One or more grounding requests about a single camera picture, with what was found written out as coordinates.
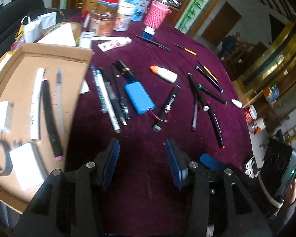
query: brown door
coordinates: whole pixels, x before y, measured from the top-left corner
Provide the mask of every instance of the brown door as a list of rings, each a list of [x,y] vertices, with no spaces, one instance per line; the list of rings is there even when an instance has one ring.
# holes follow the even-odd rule
[[[215,18],[203,32],[202,38],[217,47],[240,19],[240,14],[237,13],[229,3],[225,2]]]

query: table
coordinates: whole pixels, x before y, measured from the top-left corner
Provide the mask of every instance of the table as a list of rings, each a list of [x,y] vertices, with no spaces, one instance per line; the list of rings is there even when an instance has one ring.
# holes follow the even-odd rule
[[[144,30],[142,22],[130,25],[126,32],[114,32],[114,36],[127,36],[132,43],[121,48],[102,52],[93,42],[95,52],[92,63],[95,67],[111,70],[111,63],[122,60],[157,106],[164,103],[172,87],[181,90],[171,108],[171,120],[160,133],[152,130],[154,118],[150,113],[135,114],[121,133],[114,132],[109,116],[101,112],[99,98],[88,71],[86,80],[91,92],[80,95],[67,153],[66,170],[78,169],[94,160],[96,154],[106,149],[111,138],[120,141],[120,156],[112,184],[100,196],[100,214],[105,232],[126,236],[150,236],[180,233],[184,229],[188,191],[179,192],[174,186],[165,154],[165,141],[172,138],[178,147],[188,153],[192,160],[199,161],[208,153],[221,162],[231,162],[242,168],[242,162],[252,156],[250,136],[242,109],[236,108],[231,99],[237,99],[231,80],[220,60],[205,46],[187,37],[166,24],[156,30],[154,41],[166,45],[171,52],[144,42],[136,35]],[[198,54],[193,56],[175,46],[179,44]],[[222,97],[221,103],[206,96],[212,104],[219,121],[226,148],[220,150],[207,112],[199,111],[196,132],[191,132],[193,96],[186,78],[191,72],[198,83],[218,93],[196,70],[196,60],[216,76]],[[150,65],[165,67],[178,74],[175,84],[169,84],[149,70]]]

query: pink ribbed container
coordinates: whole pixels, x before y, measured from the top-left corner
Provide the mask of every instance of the pink ribbed container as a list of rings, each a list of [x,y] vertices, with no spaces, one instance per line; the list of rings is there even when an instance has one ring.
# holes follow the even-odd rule
[[[171,13],[169,6],[153,1],[144,24],[148,27],[158,29],[168,13]]]

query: black tape roll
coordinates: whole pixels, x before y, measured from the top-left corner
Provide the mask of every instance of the black tape roll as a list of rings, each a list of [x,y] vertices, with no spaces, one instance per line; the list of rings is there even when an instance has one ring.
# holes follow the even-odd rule
[[[0,168],[0,175],[1,176],[8,176],[9,174],[11,174],[12,169],[13,169],[13,165],[12,165],[12,161],[11,161],[11,157],[10,157],[10,147],[9,145],[5,142],[0,140],[0,147],[4,150],[4,154],[5,154],[5,159],[6,159],[6,164],[4,166],[3,169]]]

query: person in dark clothes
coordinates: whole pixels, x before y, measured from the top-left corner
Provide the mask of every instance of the person in dark clothes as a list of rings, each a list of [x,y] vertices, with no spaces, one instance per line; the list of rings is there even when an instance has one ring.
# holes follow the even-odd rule
[[[287,189],[283,206],[278,211],[277,218],[271,224],[273,236],[288,236],[284,232],[289,230],[289,226],[293,222],[296,222],[296,179]]]
[[[221,58],[224,55],[225,51],[232,53],[236,49],[239,36],[240,33],[237,32],[235,35],[229,35],[223,39],[222,49],[217,53],[218,58]]]

